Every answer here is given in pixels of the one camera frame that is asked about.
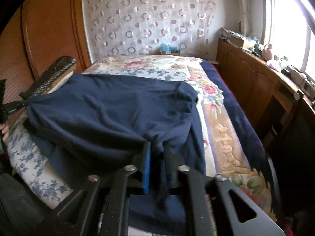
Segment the person's left hand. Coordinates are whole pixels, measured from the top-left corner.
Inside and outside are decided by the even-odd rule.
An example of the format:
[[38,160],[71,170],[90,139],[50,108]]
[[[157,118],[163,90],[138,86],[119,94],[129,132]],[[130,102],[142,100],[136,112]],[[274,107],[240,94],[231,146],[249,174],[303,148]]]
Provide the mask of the person's left hand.
[[8,124],[7,123],[0,124],[0,130],[1,130],[1,139],[4,143],[6,143],[9,137]]

